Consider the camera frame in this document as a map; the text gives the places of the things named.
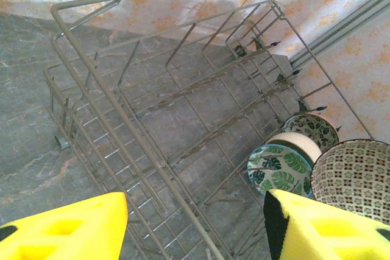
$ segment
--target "floral wallpaper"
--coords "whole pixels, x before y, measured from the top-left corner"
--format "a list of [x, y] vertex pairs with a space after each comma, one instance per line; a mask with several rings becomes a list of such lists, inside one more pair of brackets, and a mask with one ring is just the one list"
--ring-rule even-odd
[[[319, 54], [319, 60], [335, 81], [347, 101], [375, 139], [390, 143], [390, 10], [370, 20], [345, 39]], [[325, 85], [325, 74], [315, 61], [309, 61], [299, 73], [304, 94]], [[336, 127], [341, 126], [342, 140], [368, 138], [334, 87], [307, 98], [323, 111]]]
[[[50, 6], [59, 1], [69, 0], [0, 0], [0, 13], [52, 19]], [[120, 5], [95, 18], [90, 24], [145, 34], [255, 1], [258, 0], [122, 0]], [[310, 43], [368, 0], [276, 1], [301, 36]], [[99, 6], [101, 4], [80, 7], [66, 12], [64, 18], [67, 21], [75, 20]], [[390, 23], [382, 16], [327, 49], [320, 60], [369, 130], [376, 138], [390, 142], [390, 129], [387, 126], [390, 121], [390, 73], [386, 70], [390, 61], [389, 34]], [[282, 41], [275, 48], [275, 53], [292, 57], [302, 49], [302, 44], [287, 26], [272, 26], [264, 36], [265, 42], [271, 35], [273, 40]], [[315, 63], [305, 66], [299, 75], [305, 93], [327, 82]], [[342, 139], [367, 136], [334, 88], [328, 87], [311, 96], [309, 102], [312, 106], [328, 105], [324, 114], [342, 126]]]

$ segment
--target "wire rack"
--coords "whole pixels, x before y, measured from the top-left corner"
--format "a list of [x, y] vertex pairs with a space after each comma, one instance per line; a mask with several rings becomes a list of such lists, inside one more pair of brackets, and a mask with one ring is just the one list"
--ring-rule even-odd
[[[62, 31], [51, 41], [61, 62], [44, 75], [57, 141], [73, 148], [102, 193], [126, 195], [121, 257], [270, 258], [263, 197], [247, 179], [246, 162], [285, 119], [309, 111], [298, 100], [302, 106], [322, 88], [302, 97], [294, 84], [299, 70], [271, 53], [279, 40], [263, 37], [284, 22], [302, 38], [275, 1], [247, 0], [85, 53], [77, 27], [119, 2], [54, 5]], [[70, 25], [59, 15], [97, 3], [105, 4]], [[150, 50], [156, 40], [162, 45]]]

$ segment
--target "yellow foam pad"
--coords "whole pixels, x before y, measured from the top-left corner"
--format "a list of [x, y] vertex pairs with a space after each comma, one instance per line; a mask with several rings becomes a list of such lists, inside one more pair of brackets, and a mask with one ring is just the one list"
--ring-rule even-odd
[[390, 226], [376, 220], [282, 190], [266, 193], [264, 217], [273, 260], [390, 259]]
[[0, 259], [118, 259], [126, 225], [125, 195], [105, 194], [2, 226], [17, 230], [0, 241]]

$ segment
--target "patterned bowl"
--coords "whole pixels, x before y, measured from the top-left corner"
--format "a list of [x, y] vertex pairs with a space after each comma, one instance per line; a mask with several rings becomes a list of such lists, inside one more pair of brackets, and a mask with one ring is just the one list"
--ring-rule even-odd
[[255, 149], [248, 160], [249, 180], [265, 194], [268, 189], [281, 189], [309, 197], [311, 166], [295, 150], [278, 144], [265, 144]]
[[314, 166], [314, 163], [321, 155], [321, 149], [313, 140], [297, 132], [276, 134], [266, 144], [281, 144], [295, 150], [309, 162], [311, 167]]
[[337, 130], [323, 116], [318, 114], [297, 114], [283, 124], [282, 132], [297, 132], [311, 138], [325, 151], [339, 142]]
[[324, 152], [314, 165], [317, 201], [390, 224], [390, 145], [354, 139]]

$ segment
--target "bowl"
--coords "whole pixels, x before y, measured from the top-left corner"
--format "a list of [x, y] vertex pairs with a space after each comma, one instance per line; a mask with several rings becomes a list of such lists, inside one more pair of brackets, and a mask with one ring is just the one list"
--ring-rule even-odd
[[276, 134], [269, 139], [266, 144], [280, 144], [294, 149], [302, 155], [307, 162], [309, 162], [311, 167], [314, 166], [314, 163], [321, 155], [321, 149], [313, 140], [297, 132]]
[[304, 113], [288, 118], [282, 126], [282, 133], [286, 132], [297, 132], [309, 137], [322, 152], [339, 142], [337, 130], [318, 114]]
[[341, 142], [324, 152], [311, 174], [317, 201], [390, 224], [390, 145]]
[[247, 163], [249, 180], [261, 194], [269, 189], [281, 189], [309, 197], [311, 170], [302, 155], [278, 144], [265, 144], [255, 149]]

